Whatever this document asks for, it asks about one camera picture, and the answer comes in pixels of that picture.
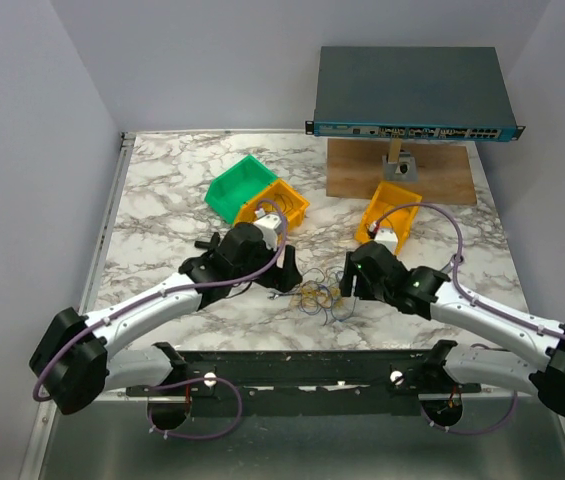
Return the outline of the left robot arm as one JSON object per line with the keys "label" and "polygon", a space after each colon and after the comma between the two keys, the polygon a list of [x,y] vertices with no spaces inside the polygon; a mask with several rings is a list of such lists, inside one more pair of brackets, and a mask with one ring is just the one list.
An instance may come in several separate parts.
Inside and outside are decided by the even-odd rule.
{"label": "left robot arm", "polygon": [[176,393],[184,372],[172,349],[132,350],[130,344],[168,321],[228,298],[240,284],[292,290],[302,277],[287,230],[284,217],[274,213],[240,222],[217,245],[126,301],[87,313],[72,307],[57,313],[29,361],[36,376],[34,399],[71,415],[108,390],[153,386],[163,395]]}

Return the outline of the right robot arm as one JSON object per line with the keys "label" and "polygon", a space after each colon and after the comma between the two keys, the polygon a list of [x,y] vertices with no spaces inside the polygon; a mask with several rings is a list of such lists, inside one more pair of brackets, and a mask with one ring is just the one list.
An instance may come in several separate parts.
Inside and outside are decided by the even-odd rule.
{"label": "right robot arm", "polygon": [[483,353],[451,345],[443,357],[423,365],[422,379],[429,389],[442,392],[455,383],[498,386],[534,395],[565,417],[565,323],[469,293],[445,271],[409,269],[374,241],[347,253],[340,292],[455,326],[496,344],[496,349]]}

